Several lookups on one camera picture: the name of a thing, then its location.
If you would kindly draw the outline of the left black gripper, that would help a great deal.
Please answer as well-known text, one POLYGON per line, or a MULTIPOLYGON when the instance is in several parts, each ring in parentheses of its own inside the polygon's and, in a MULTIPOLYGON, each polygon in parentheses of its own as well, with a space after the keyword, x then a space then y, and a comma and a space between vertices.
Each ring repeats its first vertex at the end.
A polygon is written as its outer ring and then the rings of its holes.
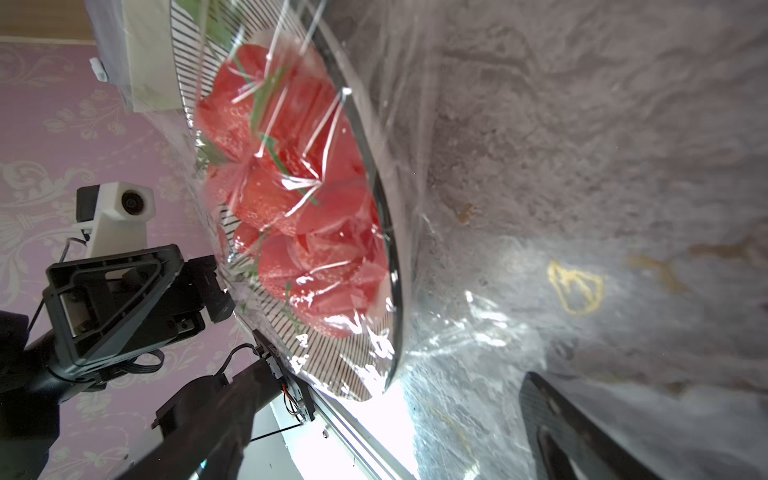
POLYGON ((67 380, 194 336, 205 328, 202 310, 222 321, 234 307, 215 258, 186 261, 173 244, 57 263, 46 276, 49 369, 67 380))

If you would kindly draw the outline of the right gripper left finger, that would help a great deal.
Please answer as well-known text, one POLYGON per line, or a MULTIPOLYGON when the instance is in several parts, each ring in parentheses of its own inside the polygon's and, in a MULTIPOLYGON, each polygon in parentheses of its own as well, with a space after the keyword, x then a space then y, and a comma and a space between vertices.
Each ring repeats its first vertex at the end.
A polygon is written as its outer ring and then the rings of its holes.
POLYGON ((235 479, 250 443, 253 419, 282 391, 261 359, 232 381, 199 377, 157 411, 152 428, 161 442, 128 463, 121 479, 235 479))

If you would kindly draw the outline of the striped plate of strawberries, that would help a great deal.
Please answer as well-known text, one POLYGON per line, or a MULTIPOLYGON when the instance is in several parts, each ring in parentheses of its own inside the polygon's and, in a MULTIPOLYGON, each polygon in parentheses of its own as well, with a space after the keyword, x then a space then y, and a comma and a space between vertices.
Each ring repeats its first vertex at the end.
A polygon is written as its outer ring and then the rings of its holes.
POLYGON ((242 317, 318 389, 365 402, 401 342, 396 201, 331 1, 174 1, 194 183, 242 317))

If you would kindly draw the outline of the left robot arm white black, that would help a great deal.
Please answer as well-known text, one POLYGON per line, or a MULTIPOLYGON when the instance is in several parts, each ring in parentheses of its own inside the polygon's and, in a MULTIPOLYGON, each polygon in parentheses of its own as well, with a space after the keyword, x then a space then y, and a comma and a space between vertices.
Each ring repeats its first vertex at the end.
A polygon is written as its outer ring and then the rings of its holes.
POLYGON ((36 479, 60 434, 60 406, 127 374, 154 373, 163 348, 229 318, 234 301, 214 256, 177 245, 61 262, 47 271, 50 330, 1 314, 1 476, 36 479))

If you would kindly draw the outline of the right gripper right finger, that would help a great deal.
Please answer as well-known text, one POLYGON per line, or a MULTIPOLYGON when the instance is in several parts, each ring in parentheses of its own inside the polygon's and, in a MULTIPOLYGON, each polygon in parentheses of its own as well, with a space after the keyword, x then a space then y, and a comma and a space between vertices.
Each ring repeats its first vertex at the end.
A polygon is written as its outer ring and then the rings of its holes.
POLYGON ((525 375, 519 402, 538 479, 658 477, 542 375, 525 375))

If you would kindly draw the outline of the beige plastic wrap dispenser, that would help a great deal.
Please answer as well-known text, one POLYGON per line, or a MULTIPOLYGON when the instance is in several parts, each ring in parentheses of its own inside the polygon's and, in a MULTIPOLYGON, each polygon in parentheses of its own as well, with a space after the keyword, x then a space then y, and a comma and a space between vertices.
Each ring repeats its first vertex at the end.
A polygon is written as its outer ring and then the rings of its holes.
POLYGON ((135 113, 182 108, 169 0, 85 3, 107 81, 135 113))

